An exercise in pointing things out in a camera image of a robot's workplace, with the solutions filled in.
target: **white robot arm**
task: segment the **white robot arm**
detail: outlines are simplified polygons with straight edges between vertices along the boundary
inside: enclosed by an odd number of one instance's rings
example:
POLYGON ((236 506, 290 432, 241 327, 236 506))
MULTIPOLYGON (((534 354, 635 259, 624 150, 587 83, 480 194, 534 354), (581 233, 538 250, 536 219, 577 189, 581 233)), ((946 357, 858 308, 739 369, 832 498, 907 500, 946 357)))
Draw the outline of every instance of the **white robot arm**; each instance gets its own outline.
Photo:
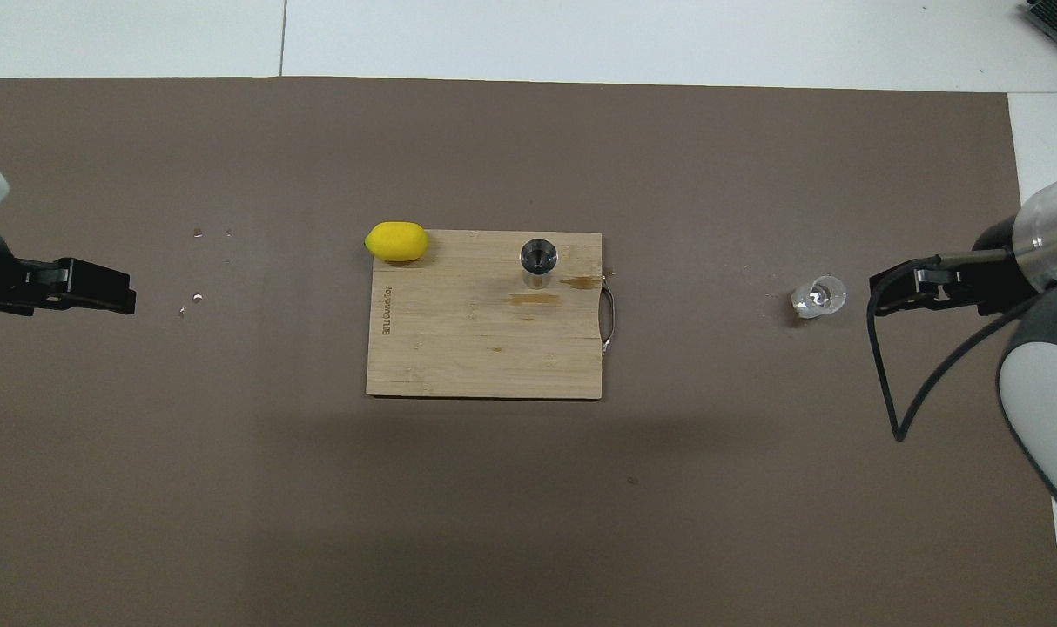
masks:
MULTIPOLYGON (((11 186, 0 173, 0 202, 11 186)), ((133 314, 130 275, 66 257, 52 262, 14 257, 0 235, 0 311, 32 316, 35 309, 106 309, 133 314)))
POLYGON ((975 250, 902 263, 871 278, 867 326, 897 441, 939 377, 997 329, 1021 320, 998 372, 998 393, 1017 443, 1057 503, 1057 182, 1028 199, 1014 219, 991 226, 975 250), (977 305, 1003 316, 975 333, 924 383, 897 421, 888 389, 874 318, 904 309, 977 305))

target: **black cable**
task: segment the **black cable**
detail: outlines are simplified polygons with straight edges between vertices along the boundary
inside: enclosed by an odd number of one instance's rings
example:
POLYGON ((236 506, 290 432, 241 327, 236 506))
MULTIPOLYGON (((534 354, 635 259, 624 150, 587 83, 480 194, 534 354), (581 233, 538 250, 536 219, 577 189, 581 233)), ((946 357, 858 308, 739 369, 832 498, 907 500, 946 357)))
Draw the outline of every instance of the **black cable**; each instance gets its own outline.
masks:
POLYGON ((949 370, 951 366, 958 363, 963 356, 966 355, 975 346, 981 344, 985 338, 989 337, 991 334, 997 333, 998 330, 1005 327, 1010 321, 1015 320, 1019 316, 1023 316, 1031 306, 1035 305, 1040 294, 1036 294, 1034 297, 1027 298, 1023 302, 1015 306, 1013 309, 1005 311, 1001 317, 996 318, 996 320, 987 324, 982 329, 978 330, 977 333, 971 334, 965 342, 960 344, 958 348, 953 350, 950 354, 947 354, 946 359, 943 359, 941 364, 931 372, 930 376, 927 376, 923 385, 920 386, 919 392, 915 393, 913 400, 911 400, 911 405, 908 406, 906 412, 904 412, 903 421, 897 424, 896 421, 896 408, 893 400, 891 400, 891 389, 888 387, 888 376, 886 374, 886 369, 884 369, 884 361, 880 357, 880 345, 876 337, 876 306, 880 300, 880 294, 884 290, 888 289, 891 283, 896 282, 904 274, 913 273, 915 270, 922 269, 933 269, 939 264, 940 258, 938 255, 935 257, 929 257, 925 259, 915 259, 904 263, 904 265, 897 266, 890 274, 887 274, 880 282, 877 283, 873 293, 870 294, 870 303, 868 303, 867 309, 867 330, 868 336, 870 336, 870 346, 873 348, 873 361, 877 369, 877 380, 880 382, 880 393, 884 397, 884 404, 886 404, 886 409, 888 411, 888 424, 891 426, 891 436, 895 438, 896 442, 903 442, 904 438, 907 437, 907 429, 911 428, 911 421, 915 420, 915 412, 919 412, 920 407, 923 402, 926 401, 927 395, 934 388, 935 384, 946 374, 946 370, 949 370))
POLYGON ((870 347, 873 349, 873 362, 877 369, 877 381, 880 382, 880 395, 884 397, 884 406, 888 411, 888 425, 891 426, 893 437, 898 432, 900 425, 896 423, 896 406, 891 400, 891 389, 888 387, 888 374, 884 372, 884 362, 880 357, 880 344, 876 337, 876 306, 880 301, 884 291, 916 270, 923 270, 939 263, 938 257, 927 257, 924 259, 913 259, 902 265, 897 265, 891 273, 880 279, 876 288, 870 293, 870 303, 866 309, 866 327, 870 334, 870 347))

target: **metal cup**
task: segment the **metal cup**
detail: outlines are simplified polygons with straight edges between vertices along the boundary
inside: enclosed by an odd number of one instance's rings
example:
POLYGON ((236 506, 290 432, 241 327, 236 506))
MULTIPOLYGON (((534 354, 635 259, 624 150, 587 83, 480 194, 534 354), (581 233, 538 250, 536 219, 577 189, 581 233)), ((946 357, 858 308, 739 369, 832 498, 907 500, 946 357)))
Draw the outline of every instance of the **metal cup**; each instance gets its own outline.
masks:
POLYGON ((528 239, 525 245, 521 246, 521 268, 524 270, 525 285, 530 289, 546 287, 552 270, 556 269, 556 262, 559 260, 559 253, 556 253, 556 247, 548 239, 528 239))

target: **wooden cutting board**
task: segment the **wooden cutting board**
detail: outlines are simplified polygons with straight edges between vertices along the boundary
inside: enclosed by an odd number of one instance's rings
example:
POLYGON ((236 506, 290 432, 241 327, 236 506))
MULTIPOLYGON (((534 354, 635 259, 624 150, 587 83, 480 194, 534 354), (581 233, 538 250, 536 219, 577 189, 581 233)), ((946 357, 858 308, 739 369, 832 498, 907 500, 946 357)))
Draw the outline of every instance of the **wooden cutting board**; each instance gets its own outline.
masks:
POLYGON ((429 229, 416 261, 373 261, 366 393, 601 398, 601 234, 429 229), (526 284, 521 246, 559 262, 526 284))

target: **stain on cutting board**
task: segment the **stain on cutting board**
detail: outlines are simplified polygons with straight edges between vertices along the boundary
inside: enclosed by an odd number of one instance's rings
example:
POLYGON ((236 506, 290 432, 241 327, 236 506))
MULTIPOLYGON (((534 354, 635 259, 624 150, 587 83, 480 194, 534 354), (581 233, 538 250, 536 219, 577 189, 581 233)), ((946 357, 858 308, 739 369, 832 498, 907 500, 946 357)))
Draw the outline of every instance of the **stain on cutting board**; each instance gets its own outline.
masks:
POLYGON ((601 279, 596 277, 572 277, 571 279, 561 280, 561 283, 569 284, 576 290, 593 290, 600 287, 601 279))
POLYGON ((502 298, 505 302, 513 305, 559 305, 559 294, 509 294, 509 298, 502 298))

